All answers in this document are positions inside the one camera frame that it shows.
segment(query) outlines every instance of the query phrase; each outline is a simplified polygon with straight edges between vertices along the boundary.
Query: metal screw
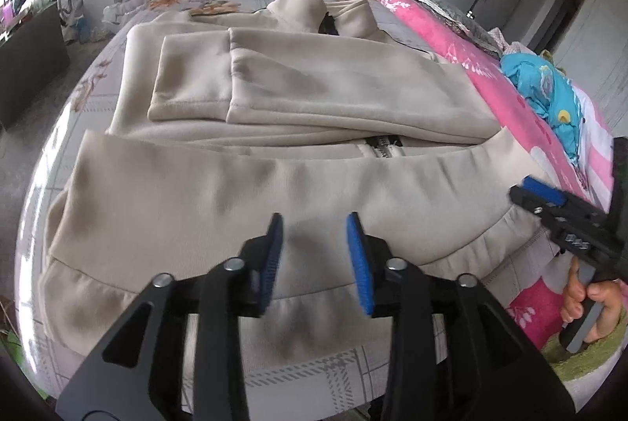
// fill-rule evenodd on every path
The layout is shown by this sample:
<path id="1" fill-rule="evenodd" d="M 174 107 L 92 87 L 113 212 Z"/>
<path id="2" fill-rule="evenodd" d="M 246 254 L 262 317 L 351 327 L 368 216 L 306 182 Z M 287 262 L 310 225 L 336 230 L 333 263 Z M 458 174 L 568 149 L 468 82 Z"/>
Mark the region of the metal screw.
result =
<path id="1" fill-rule="evenodd" d="M 391 258 L 386 261 L 386 267 L 390 270 L 404 270 L 407 267 L 407 261 L 403 258 Z"/>
<path id="2" fill-rule="evenodd" d="M 156 288 L 163 288 L 164 286 L 170 285 L 173 280 L 174 277 L 172 277 L 171 274 L 168 274 L 167 272 L 162 272 L 161 274 L 158 274 L 153 278 L 153 286 L 155 286 Z"/>
<path id="3" fill-rule="evenodd" d="M 458 277 L 458 284 L 465 288 L 473 288 L 477 286 L 477 278 L 473 274 L 462 274 Z"/>
<path id="4" fill-rule="evenodd" d="M 242 258 L 229 258 L 222 266 L 229 271 L 240 270 L 244 267 L 244 260 Z"/>

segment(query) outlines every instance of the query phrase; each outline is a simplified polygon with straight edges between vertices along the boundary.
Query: mattress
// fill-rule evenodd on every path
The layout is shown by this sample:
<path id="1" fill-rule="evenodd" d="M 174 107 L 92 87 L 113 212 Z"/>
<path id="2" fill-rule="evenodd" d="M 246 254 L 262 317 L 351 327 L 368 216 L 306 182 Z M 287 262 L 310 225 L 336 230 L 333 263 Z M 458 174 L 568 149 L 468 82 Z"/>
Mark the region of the mattress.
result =
<path id="1" fill-rule="evenodd" d="M 64 185 L 76 161 L 85 130 L 105 131 L 120 90 L 126 35 L 132 26 L 149 22 L 170 10 L 208 5 L 254 11 L 273 0 L 153 0 L 103 49 L 87 69 L 65 104 L 42 149 L 24 202 L 16 248 L 16 306 L 26 360 L 32 379 L 57 397 L 83 357 L 49 339 L 41 323 L 37 282 L 45 263 L 43 233 L 51 201 Z M 428 43 L 392 12 L 372 0 L 379 27 L 398 42 L 431 52 Z M 542 231 L 504 261 L 485 284 L 507 305 L 531 286 L 552 259 L 555 249 Z M 445 357 L 442 321 L 434 320 L 440 358 Z M 307 363 L 255 370 L 245 376 L 252 421 L 290 419 L 309 421 L 333 416 L 384 393 L 389 349 L 381 341 L 365 343 Z M 183 380 L 183 407 L 192 404 L 192 379 Z"/>

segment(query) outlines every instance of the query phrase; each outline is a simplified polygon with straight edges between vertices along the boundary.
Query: hand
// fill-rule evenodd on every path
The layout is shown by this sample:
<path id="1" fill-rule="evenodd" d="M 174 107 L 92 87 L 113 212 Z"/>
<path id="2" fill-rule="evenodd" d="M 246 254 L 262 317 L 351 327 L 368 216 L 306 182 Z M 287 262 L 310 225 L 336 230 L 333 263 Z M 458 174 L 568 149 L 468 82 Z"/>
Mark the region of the hand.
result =
<path id="1" fill-rule="evenodd" d="M 585 300 L 585 287 L 578 279 L 580 264 L 578 258 L 571 259 L 567 286 L 563 290 L 563 307 L 560 316 L 563 322 L 572 322 L 582 317 L 582 301 Z M 608 336 L 617 327 L 622 313 L 622 292 L 613 281 L 594 283 L 586 288 L 586 295 L 596 302 L 602 302 L 604 309 L 595 325 L 586 335 L 585 343 L 592 343 Z"/>

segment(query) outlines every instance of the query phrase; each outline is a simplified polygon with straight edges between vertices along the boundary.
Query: floor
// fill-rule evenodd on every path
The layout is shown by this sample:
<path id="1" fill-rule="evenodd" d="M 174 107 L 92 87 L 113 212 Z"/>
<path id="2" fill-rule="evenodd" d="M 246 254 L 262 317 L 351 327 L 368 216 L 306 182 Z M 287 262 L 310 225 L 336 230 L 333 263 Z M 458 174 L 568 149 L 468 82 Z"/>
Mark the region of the floor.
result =
<path id="1" fill-rule="evenodd" d="M 40 148 L 71 91 L 106 43 L 70 44 L 66 72 L 51 81 L 18 122 L 8 130 L 0 130 L 0 298 L 13 298 L 18 223 Z"/>

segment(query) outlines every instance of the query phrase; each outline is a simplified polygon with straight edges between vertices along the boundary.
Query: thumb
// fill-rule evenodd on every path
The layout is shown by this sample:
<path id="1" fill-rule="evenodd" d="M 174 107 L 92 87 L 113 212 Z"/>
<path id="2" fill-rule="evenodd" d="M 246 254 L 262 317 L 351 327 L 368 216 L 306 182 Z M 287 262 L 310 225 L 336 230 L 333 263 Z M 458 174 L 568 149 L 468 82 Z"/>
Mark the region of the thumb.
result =
<path id="1" fill-rule="evenodd" d="M 612 281 L 589 285 L 586 293 L 593 301 L 604 304 L 602 313 L 589 333 L 593 337 L 590 341 L 594 341 L 608 336 L 617 327 L 622 312 L 622 294 L 619 285 Z"/>

